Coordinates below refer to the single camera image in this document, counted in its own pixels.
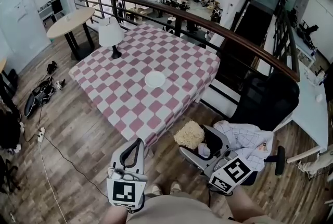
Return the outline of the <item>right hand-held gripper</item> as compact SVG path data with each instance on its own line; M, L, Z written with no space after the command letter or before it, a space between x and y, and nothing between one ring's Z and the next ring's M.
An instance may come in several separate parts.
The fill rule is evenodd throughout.
M251 168L246 159L230 151L230 143L224 133L207 125L200 127L204 131L205 146L199 147L199 154L183 146L179 147L179 151L209 178L209 185L214 191L231 194L251 175Z

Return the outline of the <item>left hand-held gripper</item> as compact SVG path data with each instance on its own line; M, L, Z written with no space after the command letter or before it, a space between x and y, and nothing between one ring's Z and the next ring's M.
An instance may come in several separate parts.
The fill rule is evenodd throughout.
M116 149L108 168L107 194L112 206L140 211L145 204L144 150L141 139L130 140Z

